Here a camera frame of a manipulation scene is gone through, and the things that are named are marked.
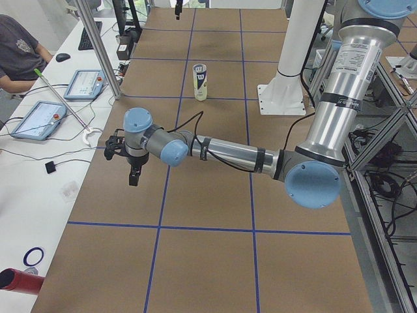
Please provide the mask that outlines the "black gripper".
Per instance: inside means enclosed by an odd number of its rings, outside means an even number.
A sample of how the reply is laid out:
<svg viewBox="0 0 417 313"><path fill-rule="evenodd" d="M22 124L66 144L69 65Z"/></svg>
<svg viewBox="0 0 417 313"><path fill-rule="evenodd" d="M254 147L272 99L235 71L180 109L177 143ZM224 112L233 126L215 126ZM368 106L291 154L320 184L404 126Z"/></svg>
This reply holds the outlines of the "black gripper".
<svg viewBox="0 0 417 313"><path fill-rule="evenodd" d="M149 160L149 153L144 152L140 156L133 156L126 150L124 136L119 136L118 132L123 131L122 128L116 128L113 135L106 141L104 149L104 157L106 160L111 160L114 155L124 157L129 165L131 165L128 176L128 183L130 186L136 186L139 183L141 175L141 167Z"/></svg>

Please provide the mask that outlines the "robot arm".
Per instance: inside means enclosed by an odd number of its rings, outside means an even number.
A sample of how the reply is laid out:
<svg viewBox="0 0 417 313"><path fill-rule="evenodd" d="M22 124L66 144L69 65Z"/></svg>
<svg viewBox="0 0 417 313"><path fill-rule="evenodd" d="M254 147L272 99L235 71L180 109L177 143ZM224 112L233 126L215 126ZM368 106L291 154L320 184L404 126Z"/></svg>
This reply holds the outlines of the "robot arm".
<svg viewBox="0 0 417 313"><path fill-rule="evenodd" d="M347 139L382 51L393 44L415 1L347 1L341 10L341 46L315 108L307 138L294 151L269 151L188 131L167 132L155 125L150 112L132 108L124 115L124 135L106 141L104 155L125 157L131 166L129 183L137 185L150 155L169 166L186 156L214 158L241 171L263 173L282 181L297 204L320 209L339 196L339 172Z"/></svg>

